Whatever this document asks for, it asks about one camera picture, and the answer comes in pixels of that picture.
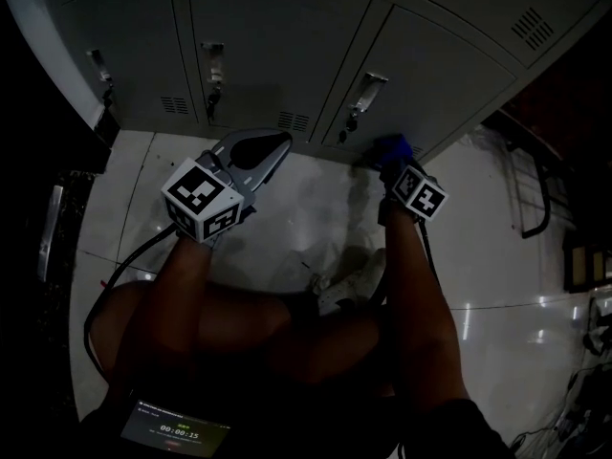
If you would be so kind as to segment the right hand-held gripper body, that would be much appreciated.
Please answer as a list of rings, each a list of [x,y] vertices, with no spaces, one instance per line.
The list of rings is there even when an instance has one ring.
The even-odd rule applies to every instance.
[[[448,194],[417,163],[377,164],[385,194],[379,204],[378,223],[386,225],[392,203],[408,211],[417,222],[432,221],[448,199]]]

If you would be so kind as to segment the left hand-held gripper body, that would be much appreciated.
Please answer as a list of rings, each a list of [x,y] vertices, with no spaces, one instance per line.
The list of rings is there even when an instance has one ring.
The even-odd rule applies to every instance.
[[[186,159],[162,187],[168,217],[185,235],[212,244],[254,212],[255,192],[289,154],[293,137],[276,129],[231,132]]]

